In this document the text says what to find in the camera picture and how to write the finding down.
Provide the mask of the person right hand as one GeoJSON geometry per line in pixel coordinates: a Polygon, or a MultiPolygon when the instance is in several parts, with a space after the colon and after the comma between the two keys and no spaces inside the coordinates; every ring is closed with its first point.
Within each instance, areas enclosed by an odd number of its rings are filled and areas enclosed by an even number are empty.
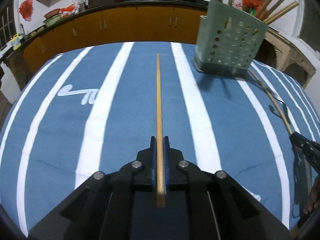
{"type": "Polygon", "coordinates": [[[303,208],[303,213],[308,214],[319,207],[319,185],[314,185],[310,191],[306,206],[303,208]]]}

